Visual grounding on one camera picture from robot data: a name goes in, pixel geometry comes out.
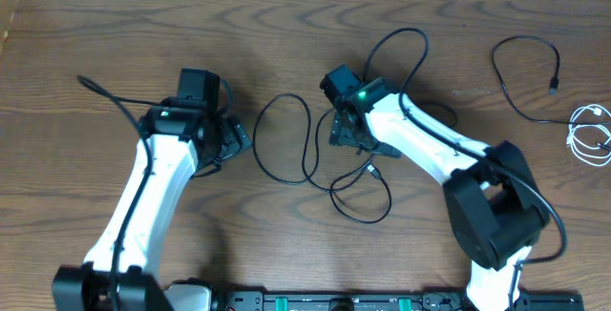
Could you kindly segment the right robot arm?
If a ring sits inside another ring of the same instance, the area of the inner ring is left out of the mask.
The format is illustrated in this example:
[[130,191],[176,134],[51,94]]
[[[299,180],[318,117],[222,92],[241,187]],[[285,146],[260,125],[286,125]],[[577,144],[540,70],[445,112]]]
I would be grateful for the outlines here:
[[358,148],[390,146],[442,187],[454,237],[472,261],[471,304],[478,310],[515,306],[518,266],[550,221],[519,148],[461,135],[392,82],[379,77],[366,83],[345,65],[326,74],[320,88]]

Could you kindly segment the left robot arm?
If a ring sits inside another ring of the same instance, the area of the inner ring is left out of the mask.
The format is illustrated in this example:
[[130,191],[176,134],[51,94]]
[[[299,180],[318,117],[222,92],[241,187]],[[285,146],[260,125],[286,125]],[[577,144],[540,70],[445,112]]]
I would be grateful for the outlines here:
[[227,83],[208,70],[182,69],[178,90],[141,119],[133,170],[117,207],[79,266],[52,283],[58,310],[222,310],[223,296],[196,279],[158,282],[165,239],[187,183],[221,170],[248,150],[242,123],[220,106]]

